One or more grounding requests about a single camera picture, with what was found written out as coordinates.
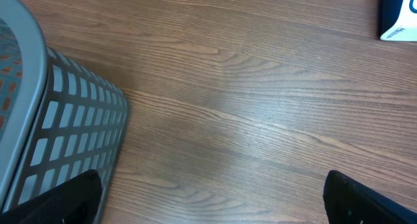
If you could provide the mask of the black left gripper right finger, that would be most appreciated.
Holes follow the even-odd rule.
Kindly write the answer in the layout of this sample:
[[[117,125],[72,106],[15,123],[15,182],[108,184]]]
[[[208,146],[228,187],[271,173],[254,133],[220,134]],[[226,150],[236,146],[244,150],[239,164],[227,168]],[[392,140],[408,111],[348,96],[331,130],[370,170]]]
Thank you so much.
[[[323,201],[329,224],[416,224],[416,212],[336,170],[326,177]]]

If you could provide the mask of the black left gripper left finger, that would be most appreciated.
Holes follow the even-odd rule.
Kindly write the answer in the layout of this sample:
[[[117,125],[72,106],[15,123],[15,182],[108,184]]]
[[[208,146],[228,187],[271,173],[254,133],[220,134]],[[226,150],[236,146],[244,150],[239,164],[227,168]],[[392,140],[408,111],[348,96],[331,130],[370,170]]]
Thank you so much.
[[[97,170],[84,173],[1,214],[1,224],[92,223],[102,197]]]

